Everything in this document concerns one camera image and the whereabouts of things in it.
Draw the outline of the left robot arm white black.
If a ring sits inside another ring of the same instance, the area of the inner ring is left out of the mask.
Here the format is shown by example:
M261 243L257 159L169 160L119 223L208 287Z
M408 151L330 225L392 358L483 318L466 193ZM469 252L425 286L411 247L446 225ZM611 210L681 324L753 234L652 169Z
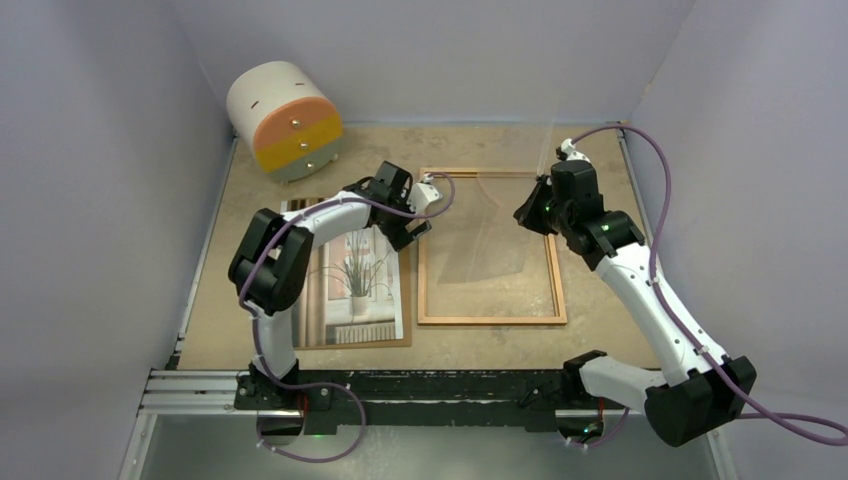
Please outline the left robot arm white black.
M430 207L442 200L432 180L414 180L388 161L375 175L300 210L264 208L252 217L228 269L241 308L250 316L255 353L252 364L265 376L259 395L272 408L297 399L298 382L288 375L297 365L292 308L310 272L313 252L350 233L377 228L399 252L430 228Z

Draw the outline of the clear glass pane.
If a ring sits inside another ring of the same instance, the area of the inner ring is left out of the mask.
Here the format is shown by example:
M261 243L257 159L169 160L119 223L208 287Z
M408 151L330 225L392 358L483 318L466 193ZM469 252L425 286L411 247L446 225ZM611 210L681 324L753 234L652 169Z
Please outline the clear glass pane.
M437 220L437 236L428 247L437 285L502 280L521 273L530 256L544 252L540 238L518 226L513 213L546 165L553 133L551 123L463 130L448 165L472 174L455 178L455 203Z

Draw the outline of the wooden picture frame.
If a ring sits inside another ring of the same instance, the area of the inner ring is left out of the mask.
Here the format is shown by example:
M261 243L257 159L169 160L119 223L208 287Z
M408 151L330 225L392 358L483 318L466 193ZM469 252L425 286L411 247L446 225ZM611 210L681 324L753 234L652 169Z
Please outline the wooden picture frame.
M469 178L472 171L457 167L424 167L432 173L434 184L443 194L453 193L449 210L433 219L432 232L419 244L418 323L421 326L536 326L564 325L566 302L556 242L541 236L542 254L530 256L524 270L502 280L473 283L469 286L439 286L433 273L435 262L428 251L437 236L437 220L455 203L455 178Z

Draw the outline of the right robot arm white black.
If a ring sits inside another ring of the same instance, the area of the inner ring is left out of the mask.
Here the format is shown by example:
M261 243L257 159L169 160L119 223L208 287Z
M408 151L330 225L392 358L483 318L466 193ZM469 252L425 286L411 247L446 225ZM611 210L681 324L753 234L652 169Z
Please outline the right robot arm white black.
M738 419L757 373L744 356L732 358L706 334L658 275L632 218L608 210L597 172L586 160L555 163L540 175L515 211L517 223L542 235L559 234L618 296L659 361L657 371L625 364L594 350L564 364L561 392L576 407L603 397L647 417L657 436L678 447Z

